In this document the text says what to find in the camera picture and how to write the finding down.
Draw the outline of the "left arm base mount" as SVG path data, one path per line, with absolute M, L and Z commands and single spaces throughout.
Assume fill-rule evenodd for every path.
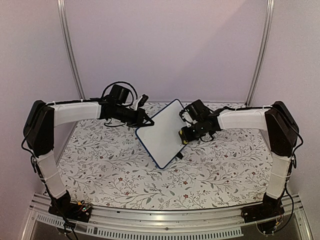
M 48 212 L 52 215 L 65 217 L 68 220 L 88 223 L 91 217 L 93 205 L 80 202 L 70 202 L 69 200 L 52 201 Z

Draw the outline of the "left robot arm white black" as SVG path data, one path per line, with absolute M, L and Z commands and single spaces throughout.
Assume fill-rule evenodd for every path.
M 118 120 L 130 128 L 155 124 L 143 107 L 130 108 L 114 100 L 45 102 L 39 99 L 33 102 L 23 127 L 21 148 L 30 153 L 34 171 L 44 184 L 52 206 L 63 217 L 70 217 L 75 210 L 58 170 L 56 129 L 84 120 Z

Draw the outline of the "yellow black eraser sponge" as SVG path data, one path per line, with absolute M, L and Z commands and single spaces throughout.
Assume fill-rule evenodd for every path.
M 183 145 L 187 145 L 189 143 L 186 134 L 182 129 L 178 132 L 178 135 Z

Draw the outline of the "small blue-framed whiteboard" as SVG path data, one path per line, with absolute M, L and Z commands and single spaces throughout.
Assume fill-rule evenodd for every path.
M 165 169 L 185 148 L 179 136 L 179 131 L 186 125 L 179 115 L 181 110 L 181 101 L 175 99 L 151 118 L 153 126 L 135 130 L 138 140 L 159 169 Z

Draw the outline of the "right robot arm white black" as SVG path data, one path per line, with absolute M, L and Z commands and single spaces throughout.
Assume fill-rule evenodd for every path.
M 196 100 L 180 111 L 179 136 L 190 160 L 198 160 L 197 190 L 184 199 L 199 207 L 260 202 L 269 218 L 281 205 L 295 152 L 303 144 L 299 127 L 282 101 L 262 107 L 210 108 Z

